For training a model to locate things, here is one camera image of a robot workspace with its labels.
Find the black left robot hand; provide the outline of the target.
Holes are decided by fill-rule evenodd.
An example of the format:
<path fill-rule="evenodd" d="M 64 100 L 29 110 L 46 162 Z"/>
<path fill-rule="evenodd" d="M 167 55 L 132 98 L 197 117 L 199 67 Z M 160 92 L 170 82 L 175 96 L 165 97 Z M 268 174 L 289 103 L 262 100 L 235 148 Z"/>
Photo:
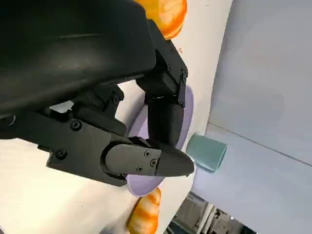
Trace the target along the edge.
<path fill-rule="evenodd" d="M 0 3 L 0 137 L 47 166 L 114 186 L 188 176 L 176 148 L 188 69 L 132 0 Z"/>

